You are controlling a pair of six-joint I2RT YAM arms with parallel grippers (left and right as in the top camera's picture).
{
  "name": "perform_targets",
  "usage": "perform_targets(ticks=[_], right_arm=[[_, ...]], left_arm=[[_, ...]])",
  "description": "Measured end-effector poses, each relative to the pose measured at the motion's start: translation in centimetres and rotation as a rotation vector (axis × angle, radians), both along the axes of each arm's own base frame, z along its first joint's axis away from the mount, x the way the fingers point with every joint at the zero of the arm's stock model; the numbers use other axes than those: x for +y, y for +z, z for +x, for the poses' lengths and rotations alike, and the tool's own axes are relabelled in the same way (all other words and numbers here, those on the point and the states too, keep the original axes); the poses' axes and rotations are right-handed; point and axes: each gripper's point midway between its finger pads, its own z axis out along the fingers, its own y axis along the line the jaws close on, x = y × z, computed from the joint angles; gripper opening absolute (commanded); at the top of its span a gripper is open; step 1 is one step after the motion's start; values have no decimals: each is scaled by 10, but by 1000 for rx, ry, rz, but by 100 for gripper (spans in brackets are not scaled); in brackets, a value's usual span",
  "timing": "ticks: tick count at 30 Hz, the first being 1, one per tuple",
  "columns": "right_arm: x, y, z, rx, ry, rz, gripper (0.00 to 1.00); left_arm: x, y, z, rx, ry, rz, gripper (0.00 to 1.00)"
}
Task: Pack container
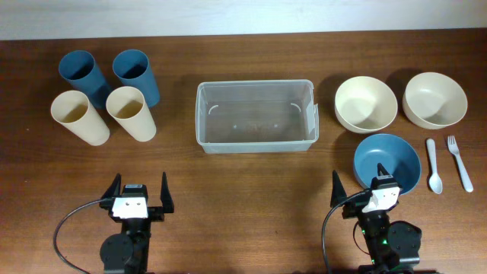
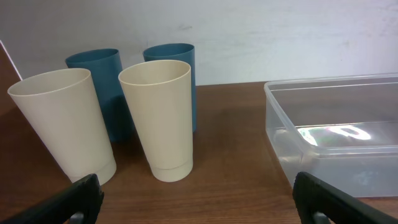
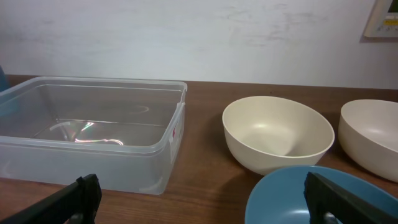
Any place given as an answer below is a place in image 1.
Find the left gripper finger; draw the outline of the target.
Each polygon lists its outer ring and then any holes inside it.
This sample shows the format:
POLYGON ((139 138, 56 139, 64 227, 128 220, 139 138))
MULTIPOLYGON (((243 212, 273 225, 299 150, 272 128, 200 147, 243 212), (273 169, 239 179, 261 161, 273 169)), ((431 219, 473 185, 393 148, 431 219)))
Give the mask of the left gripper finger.
POLYGON ((121 174, 117 174, 113 182, 110 184, 110 186, 107 188, 105 193, 101 196, 101 198, 109 199, 118 196, 120 194, 120 187, 121 187, 121 174))
POLYGON ((167 174, 165 172, 163 172, 162 175, 160 200, 164 213, 174 213, 174 203, 168 186, 167 174))

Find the blue bowl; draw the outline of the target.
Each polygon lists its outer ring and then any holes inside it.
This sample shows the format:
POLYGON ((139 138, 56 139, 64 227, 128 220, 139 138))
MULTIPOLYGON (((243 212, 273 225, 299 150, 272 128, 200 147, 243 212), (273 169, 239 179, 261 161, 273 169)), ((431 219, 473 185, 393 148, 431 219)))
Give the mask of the blue bowl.
POLYGON ((401 194, 410 193, 419 183, 422 166, 415 149, 404 139, 391 134, 375 134, 364 139, 356 148, 353 171, 363 188, 369 188, 382 164, 402 187, 401 194))

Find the cream bowl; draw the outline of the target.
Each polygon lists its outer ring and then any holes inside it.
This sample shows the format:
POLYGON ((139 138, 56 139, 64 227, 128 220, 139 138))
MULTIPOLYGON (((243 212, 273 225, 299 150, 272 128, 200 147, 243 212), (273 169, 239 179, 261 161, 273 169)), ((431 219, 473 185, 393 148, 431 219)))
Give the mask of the cream bowl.
POLYGON ((398 103, 384 82, 356 76, 338 87, 334 110, 337 120, 348 131, 368 134, 388 127, 395 120, 398 103))
POLYGON ((403 111, 410 122, 424 129, 443 129, 465 117, 465 91, 452 78, 423 72, 414 76, 403 94, 403 111))

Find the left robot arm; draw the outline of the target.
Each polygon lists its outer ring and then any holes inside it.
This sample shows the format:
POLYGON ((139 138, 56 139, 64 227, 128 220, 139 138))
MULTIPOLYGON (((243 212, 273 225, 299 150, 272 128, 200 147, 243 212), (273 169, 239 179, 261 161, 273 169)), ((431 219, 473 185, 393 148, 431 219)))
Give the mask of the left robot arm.
POLYGON ((162 175, 160 200, 160 206, 149 206, 146 185, 121 186, 121 175, 115 176, 100 202, 109 217, 121 224, 121 232, 109 236, 100 248, 105 273, 140 274, 148 271, 151 224, 163 222, 166 214, 174 212, 166 174, 162 175))

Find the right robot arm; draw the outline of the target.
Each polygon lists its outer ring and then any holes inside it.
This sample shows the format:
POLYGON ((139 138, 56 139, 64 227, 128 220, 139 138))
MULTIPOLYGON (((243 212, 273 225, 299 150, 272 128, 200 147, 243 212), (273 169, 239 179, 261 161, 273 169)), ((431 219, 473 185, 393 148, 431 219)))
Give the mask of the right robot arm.
POLYGON ((337 172, 333 172, 330 211, 324 223, 337 209, 344 219, 355 218, 361 228, 370 265, 358 267, 360 273, 413 273, 419 264, 422 230, 406 221, 391 222, 388 213, 398 205, 402 187, 382 164, 371 186, 347 196, 337 172))

